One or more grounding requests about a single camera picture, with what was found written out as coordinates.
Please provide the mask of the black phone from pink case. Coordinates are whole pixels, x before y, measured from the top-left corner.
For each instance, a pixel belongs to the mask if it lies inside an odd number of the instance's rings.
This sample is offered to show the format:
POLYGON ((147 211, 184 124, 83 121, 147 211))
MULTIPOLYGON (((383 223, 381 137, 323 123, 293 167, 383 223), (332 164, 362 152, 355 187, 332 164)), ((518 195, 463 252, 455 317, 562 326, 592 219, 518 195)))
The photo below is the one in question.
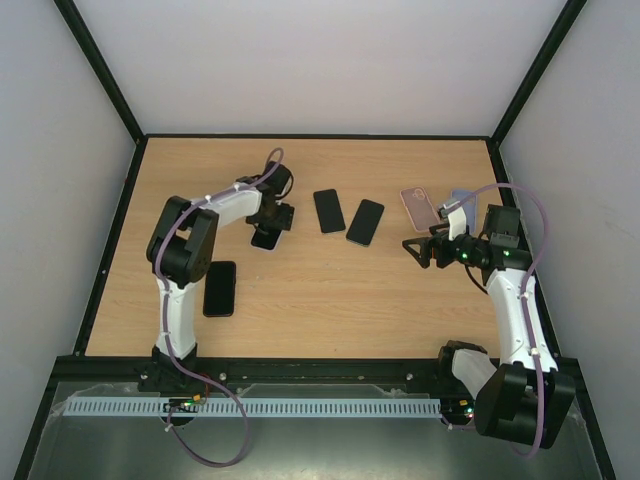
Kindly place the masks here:
POLYGON ((344 231, 346 228, 338 193, 335 189, 313 193, 320 231, 323 234, 344 231))

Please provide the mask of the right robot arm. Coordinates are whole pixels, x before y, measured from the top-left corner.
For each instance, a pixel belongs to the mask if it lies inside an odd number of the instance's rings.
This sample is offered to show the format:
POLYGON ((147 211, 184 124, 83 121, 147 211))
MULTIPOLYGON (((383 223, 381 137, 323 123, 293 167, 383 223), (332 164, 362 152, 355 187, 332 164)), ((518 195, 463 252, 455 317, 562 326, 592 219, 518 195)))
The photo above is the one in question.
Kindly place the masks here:
POLYGON ((529 271, 533 259, 519 246, 520 212, 489 206, 475 237, 458 203, 443 205, 441 211, 445 223, 402 246, 422 268, 444 269, 457 262, 480 271, 496 314, 500 362, 493 364, 478 345, 450 341, 440 351, 437 382, 450 392, 465 386, 475 403, 473 422, 480 435, 548 449, 573 402, 575 382, 560 372, 544 337, 536 280, 529 271))

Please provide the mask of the pink phone case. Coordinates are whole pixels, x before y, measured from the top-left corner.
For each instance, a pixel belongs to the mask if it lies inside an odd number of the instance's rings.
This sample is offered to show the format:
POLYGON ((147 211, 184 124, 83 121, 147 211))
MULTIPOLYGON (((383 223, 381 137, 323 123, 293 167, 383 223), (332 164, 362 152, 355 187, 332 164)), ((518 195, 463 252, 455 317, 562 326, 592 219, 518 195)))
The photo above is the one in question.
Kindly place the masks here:
POLYGON ((400 198, 416 232, 427 232, 439 223, 436 210, 423 187, 405 188, 400 192, 400 198))

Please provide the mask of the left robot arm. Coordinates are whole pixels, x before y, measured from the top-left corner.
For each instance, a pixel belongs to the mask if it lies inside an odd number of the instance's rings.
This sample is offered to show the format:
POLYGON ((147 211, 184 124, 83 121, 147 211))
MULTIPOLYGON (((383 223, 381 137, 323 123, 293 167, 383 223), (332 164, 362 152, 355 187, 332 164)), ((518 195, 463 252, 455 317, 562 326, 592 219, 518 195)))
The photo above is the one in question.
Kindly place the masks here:
POLYGON ((254 228, 254 243, 273 248, 292 227, 294 207, 284 199, 293 184, 287 167, 269 161, 263 174, 241 177, 216 194, 167 200, 146 250, 160 296, 150 378, 177 388, 206 381, 195 370, 195 298, 197 284, 210 270, 218 230, 243 219, 254 228))

